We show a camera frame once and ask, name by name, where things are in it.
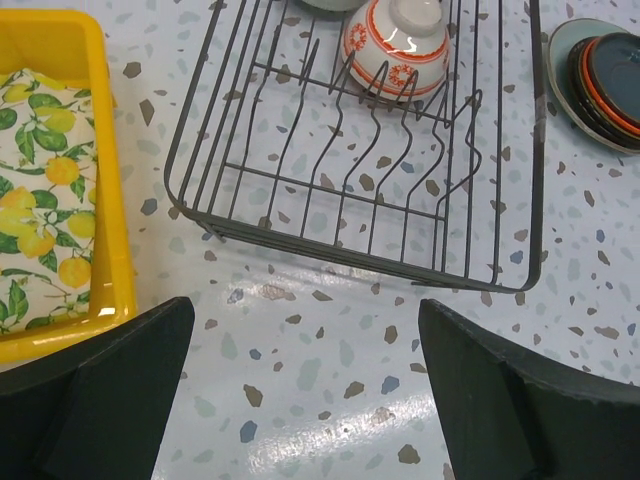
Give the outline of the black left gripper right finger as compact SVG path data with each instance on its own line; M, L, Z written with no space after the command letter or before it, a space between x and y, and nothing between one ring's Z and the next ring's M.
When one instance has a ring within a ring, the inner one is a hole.
M436 300L421 302L418 324L456 478L638 478L638 387L551 360Z

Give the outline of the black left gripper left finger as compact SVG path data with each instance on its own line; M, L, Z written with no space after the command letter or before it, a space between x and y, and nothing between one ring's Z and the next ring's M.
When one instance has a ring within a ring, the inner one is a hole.
M150 478L194 319L176 297L2 372L2 478Z

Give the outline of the black plate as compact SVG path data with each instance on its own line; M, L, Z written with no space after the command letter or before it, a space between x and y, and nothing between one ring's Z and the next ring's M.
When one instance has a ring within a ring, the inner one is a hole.
M577 114L589 128L602 137L620 147L638 150L639 138L621 128L598 109L597 103L589 96L588 89L582 80L581 65L584 50L593 40L594 37L580 40L571 48L567 56L569 89L577 102Z

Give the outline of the orange red plate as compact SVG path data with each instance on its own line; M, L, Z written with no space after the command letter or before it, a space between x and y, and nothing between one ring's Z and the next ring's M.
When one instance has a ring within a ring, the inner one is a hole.
M613 107L607 100L604 90L597 86L597 78L592 67L591 56L595 47L605 36L595 37L585 47L580 60L580 75L585 92L595 104L596 109L621 132L625 132L634 138L639 138L639 122L631 120L629 115L623 115L619 107Z

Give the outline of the teal blue plate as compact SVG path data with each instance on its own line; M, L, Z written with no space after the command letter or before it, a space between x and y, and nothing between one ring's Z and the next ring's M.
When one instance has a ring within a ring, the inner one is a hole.
M624 32L603 36L591 56L597 86L613 107L639 122L639 37Z

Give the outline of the red white patterned bowl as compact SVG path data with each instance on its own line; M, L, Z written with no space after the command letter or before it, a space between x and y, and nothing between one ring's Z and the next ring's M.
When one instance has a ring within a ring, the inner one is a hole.
M449 65L443 7L439 1L369 1L344 28L340 51L354 80L383 98L429 98L445 81Z

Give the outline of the celadon green flower plate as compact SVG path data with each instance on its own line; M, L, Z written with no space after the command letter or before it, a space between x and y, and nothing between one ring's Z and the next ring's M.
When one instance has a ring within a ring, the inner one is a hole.
M587 111L573 93L569 80L567 59L571 48L576 43L585 38L618 32L628 33L628 30L593 18L575 18L560 24L549 37L546 47L546 70L555 97L568 117L584 134L618 152L638 155L637 142L626 142L617 134L612 135L604 126L598 126L593 120L587 119Z

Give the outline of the lemon print cloth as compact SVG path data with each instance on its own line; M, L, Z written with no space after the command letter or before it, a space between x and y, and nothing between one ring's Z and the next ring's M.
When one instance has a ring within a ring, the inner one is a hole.
M91 93L30 69L1 77L1 332L86 315L96 229Z

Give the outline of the yellow plastic tray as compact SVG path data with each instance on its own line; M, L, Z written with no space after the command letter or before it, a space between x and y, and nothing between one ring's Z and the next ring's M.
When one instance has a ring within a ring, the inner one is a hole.
M97 245L88 316L2 336L2 369L102 334L137 314L113 119L115 102L99 23L75 10L2 10L1 70L23 67L92 93L98 153Z

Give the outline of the celadon green bowl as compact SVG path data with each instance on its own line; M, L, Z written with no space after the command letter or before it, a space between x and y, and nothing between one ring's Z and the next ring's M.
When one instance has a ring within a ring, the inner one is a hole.
M302 0L302 2L322 11L343 13L360 8L367 3L367 0Z

